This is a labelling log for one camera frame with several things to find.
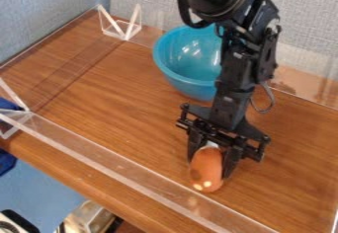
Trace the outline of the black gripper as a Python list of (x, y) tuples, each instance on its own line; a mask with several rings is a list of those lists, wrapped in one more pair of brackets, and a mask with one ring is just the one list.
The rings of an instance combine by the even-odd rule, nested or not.
[(188, 103), (180, 105), (176, 125), (187, 133), (187, 162), (191, 162), (195, 152), (207, 142), (226, 147), (222, 163), (225, 179), (230, 178), (242, 159), (262, 161), (271, 141), (246, 118), (253, 94), (253, 90), (221, 90), (210, 107)]

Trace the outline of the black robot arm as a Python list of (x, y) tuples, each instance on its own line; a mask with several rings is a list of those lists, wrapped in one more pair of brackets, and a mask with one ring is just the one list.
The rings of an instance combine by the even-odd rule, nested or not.
[(282, 32), (273, 0), (176, 0), (184, 24), (215, 27), (222, 39), (221, 73), (211, 107), (180, 106), (176, 125), (187, 133), (187, 156), (212, 142), (221, 152), (221, 177), (229, 178), (242, 159), (261, 161), (271, 139), (247, 121), (258, 86), (266, 86), (278, 68), (277, 46)]

